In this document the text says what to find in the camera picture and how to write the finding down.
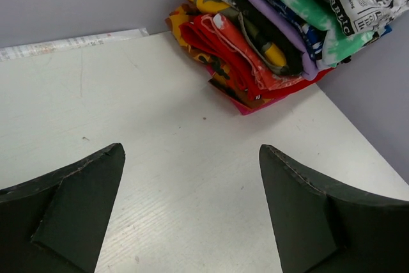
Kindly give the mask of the red folded trousers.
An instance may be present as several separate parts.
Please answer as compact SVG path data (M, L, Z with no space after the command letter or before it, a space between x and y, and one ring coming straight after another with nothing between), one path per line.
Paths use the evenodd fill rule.
M298 92L322 79L274 74L253 51L244 35L222 14L197 15L179 25L181 41L191 56L212 70L212 76L248 101L271 100Z

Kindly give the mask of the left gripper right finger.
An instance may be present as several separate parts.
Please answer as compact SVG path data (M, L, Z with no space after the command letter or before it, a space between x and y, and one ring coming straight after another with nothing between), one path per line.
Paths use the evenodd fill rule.
M264 144L259 165L283 272L407 272L408 202L352 187Z

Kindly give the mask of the green tie-dye folded trousers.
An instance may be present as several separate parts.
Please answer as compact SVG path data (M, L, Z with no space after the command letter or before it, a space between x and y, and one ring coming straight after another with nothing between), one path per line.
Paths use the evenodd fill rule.
M346 36L335 13L323 0L280 0L299 17L316 29L325 32L323 62L335 66L376 40L384 30L368 31Z

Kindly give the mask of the blue folded trousers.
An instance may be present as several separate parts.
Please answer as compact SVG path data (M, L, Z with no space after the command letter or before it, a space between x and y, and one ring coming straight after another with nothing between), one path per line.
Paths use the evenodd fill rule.
M294 11L287 7L280 0L265 0L272 8L274 8L280 15L282 15L296 30L299 31L301 37L303 38L307 48L313 54L313 59L317 62L320 68L334 67L329 66L323 62L323 39L325 38L325 32L316 29L315 27L308 24L301 17L299 17ZM385 26L380 30L384 30L379 36L376 37L378 40L380 37L390 33L392 28L390 26Z

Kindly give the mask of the purple folded trousers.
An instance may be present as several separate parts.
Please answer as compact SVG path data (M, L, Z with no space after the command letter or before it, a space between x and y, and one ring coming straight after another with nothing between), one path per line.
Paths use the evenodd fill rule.
M274 24L287 39L302 53L304 68L303 78L312 81L316 78L319 70L316 62L310 58L310 52L298 30L295 29L283 16L272 8L265 0L248 0L260 13Z

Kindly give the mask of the yellow black folded trousers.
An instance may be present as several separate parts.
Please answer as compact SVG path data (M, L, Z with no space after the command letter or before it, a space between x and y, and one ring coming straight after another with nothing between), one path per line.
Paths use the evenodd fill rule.
M189 0L201 13L220 13L246 37L278 75L304 72L302 53L248 0Z

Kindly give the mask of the white paper strip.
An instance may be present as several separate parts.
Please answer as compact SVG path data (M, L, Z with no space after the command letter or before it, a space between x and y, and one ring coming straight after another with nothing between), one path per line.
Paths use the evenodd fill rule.
M131 29L125 31L116 31L110 33L100 33L89 36L78 36L65 38L61 40L31 43L25 45L16 45L12 47L1 48L1 61L13 59L29 58L55 52L81 49L104 45L111 42L120 42L124 40L133 40L149 36L146 28Z

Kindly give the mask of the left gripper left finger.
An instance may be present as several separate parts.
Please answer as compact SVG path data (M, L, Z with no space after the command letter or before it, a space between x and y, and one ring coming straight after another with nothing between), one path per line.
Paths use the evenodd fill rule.
M120 143L1 190L1 272L94 272L125 165Z

